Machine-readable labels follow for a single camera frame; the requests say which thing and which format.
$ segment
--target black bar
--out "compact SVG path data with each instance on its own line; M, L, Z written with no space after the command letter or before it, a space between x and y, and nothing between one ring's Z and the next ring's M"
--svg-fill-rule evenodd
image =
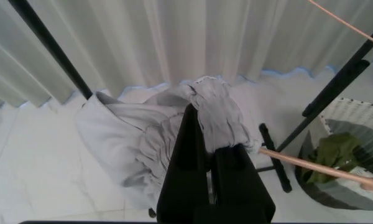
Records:
M256 169L257 172L265 172L265 171L269 171L269 170L273 170L275 169L274 166L270 166L270 167L263 167L263 168L258 168Z
M39 38L44 47L50 52L52 57L62 67L73 84L76 85L77 89L81 91L81 94L83 94L83 96L88 100L93 95L90 88L88 88L76 68L70 62L69 58L65 55L27 0L9 0L9 2L37 38Z
M284 150L341 92L347 88L369 65L363 57L373 48L371 40L359 48L359 50L348 60L336 76L325 86L313 102L307 106L303 115L303 122L284 140L277 151Z
M269 135L267 126L264 123L262 123L259 126L259 130L261 132L262 139L264 140L264 143L267 149L275 151L274 142L272 141L271 136ZM278 159L274 159L272 157L271 157L271 161L274 165L276 174L278 175L280 185L282 186L283 191L286 193L291 192L293 189L292 189L292 186L290 185L289 179L287 178L287 175L286 175L285 169L283 168L282 163Z

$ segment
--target woven basket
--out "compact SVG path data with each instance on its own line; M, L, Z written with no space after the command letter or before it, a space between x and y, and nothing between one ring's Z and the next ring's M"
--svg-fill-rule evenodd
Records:
M299 157L319 146L321 138L349 132L362 142L362 149L354 153L360 163L351 172L373 177L373 104L348 98L335 99L308 127L308 134ZM296 169L299 178L301 170ZM360 188L357 182L336 179L325 184L306 184L303 190L314 200L333 208L373 210L373 192Z

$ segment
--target marble floor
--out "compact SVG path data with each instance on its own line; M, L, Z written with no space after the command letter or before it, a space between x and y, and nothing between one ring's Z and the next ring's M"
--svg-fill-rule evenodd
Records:
M259 83L239 77L231 90L251 134L260 138L265 122L279 145L303 119L304 107L333 77L325 70L316 78L305 71L280 77L265 73ZM143 102L166 86L130 88L124 102ZM373 64L343 96L373 103ZM147 210L134 210L103 172L78 137L73 118L85 102L75 93L65 105L54 100L40 108L0 108L0 224L25 220L146 221ZM301 136L286 148L296 155ZM270 164L252 157L256 167ZM282 191L275 171L260 174L276 206L273 222L373 222L373 212L324 207L299 188L293 167L285 165L293 191Z

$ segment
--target curtain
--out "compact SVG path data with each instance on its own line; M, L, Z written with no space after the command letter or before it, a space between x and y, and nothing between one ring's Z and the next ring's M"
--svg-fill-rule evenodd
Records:
M202 75L259 82L263 70L301 67L314 77L327 65L338 70L365 41L306 0L28 1L88 86L115 97L127 86L176 85ZM373 32L373 0L317 3ZM11 9L4 11L0 18ZM22 38L3 40L0 32L3 65L14 66L0 79L0 102L63 102L75 87L12 14L6 26ZM373 50L366 59L373 61Z

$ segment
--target green cloth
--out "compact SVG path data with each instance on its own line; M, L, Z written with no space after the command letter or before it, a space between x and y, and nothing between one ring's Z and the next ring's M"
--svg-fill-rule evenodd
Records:
M320 139L318 148L308 156L308 160L349 172L358 165L352 151L360 145L360 140L349 133L332 134ZM302 179L306 183L326 183L335 178L303 168Z

